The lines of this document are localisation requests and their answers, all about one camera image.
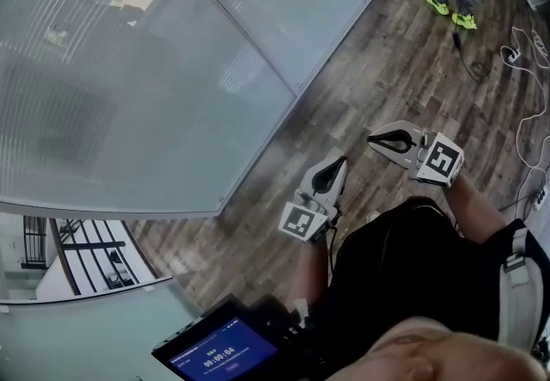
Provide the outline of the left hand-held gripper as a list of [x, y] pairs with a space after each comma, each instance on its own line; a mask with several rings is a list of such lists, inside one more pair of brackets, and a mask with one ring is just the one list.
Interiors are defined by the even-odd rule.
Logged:
[[293, 201], [285, 204], [278, 230], [304, 243], [315, 244], [339, 217], [339, 197], [345, 187], [347, 160], [328, 157], [309, 168]]

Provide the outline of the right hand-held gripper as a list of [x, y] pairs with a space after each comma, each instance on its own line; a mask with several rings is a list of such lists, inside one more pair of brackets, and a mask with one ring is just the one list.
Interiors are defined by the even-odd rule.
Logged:
[[[398, 120], [375, 130], [369, 146], [391, 163], [408, 169], [407, 176], [424, 184], [451, 187], [464, 162], [464, 152], [441, 132], [422, 129], [406, 120]], [[414, 143], [393, 147], [378, 142]]]

